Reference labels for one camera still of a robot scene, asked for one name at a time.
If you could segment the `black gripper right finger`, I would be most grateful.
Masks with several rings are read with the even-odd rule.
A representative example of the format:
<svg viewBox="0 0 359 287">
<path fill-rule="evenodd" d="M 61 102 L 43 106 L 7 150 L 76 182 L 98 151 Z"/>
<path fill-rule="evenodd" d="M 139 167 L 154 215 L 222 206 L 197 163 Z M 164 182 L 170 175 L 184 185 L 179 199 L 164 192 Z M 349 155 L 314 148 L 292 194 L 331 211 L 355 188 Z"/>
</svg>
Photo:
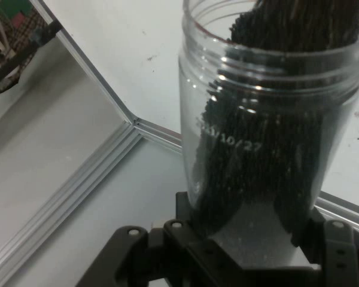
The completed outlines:
<svg viewBox="0 0 359 287">
<path fill-rule="evenodd" d="M 314 209 L 299 247 L 309 263 L 320 269 L 293 269 L 291 286 L 359 286 L 359 231 L 349 224 L 324 219 Z"/>
</svg>

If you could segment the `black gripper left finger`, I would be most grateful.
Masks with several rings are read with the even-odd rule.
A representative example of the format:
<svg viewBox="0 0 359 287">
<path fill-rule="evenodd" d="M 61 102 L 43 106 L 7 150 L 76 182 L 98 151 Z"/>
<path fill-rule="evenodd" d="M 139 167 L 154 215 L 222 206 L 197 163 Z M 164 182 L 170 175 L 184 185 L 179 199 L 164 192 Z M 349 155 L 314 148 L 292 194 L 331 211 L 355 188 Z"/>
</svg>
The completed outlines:
<svg viewBox="0 0 359 287">
<path fill-rule="evenodd" d="M 241 286 L 242 270 L 211 240 L 188 224 L 185 192 L 176 194 L 176 217 L 150 231 L 124 226 L 114 232 L 78 286 Z"/>
</svg>

